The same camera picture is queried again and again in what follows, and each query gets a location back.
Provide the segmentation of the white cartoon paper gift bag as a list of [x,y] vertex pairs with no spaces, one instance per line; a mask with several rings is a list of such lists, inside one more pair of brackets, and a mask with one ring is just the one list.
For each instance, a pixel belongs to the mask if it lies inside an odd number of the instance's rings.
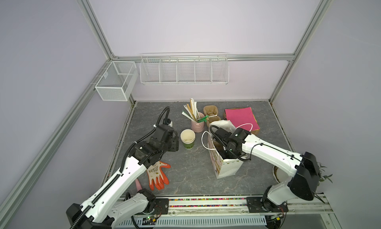
[[204,149],[208,150],[212,166],[217,179],[235,175],[239,170],[243,161],[235,158],[230,153],[224,151],[224,146],[213,139],[212,131],[216,132],[216,128],[211,128],[216,126],[222,128],[228,133],[232,133],[236,127],[231,123],[231,121],[221,120],[212,122],[209,126],[209,131],[205,131],[201,136],[201,143]]

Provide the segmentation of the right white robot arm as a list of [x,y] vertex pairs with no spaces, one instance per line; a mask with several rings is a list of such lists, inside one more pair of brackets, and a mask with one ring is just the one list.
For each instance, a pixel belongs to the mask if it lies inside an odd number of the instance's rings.
[[269,186],[260,200],[266,212],[286,212],[281,207],[291,199],[312,201],[320,181],[321,173],[315,155],[291,152],[268,143],[249,131],[237,128],[233,132],[211,126],[212,138],[223,146],[228,156],[247,162],[251,156],[258,157],[278,167],[288,178],[277,185]]

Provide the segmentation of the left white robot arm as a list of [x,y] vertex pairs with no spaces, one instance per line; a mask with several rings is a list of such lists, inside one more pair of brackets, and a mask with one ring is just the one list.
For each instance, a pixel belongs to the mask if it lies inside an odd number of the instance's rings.
[[122,194],[163,155],[179,149],[178,133],[167,120],[165,107],[151,132],[135,141],[123,156],[120,168],[92,196],[66,211],[72,229],[113,229],[132,216],[154,209],[155,196],[146,189],[118,204]]

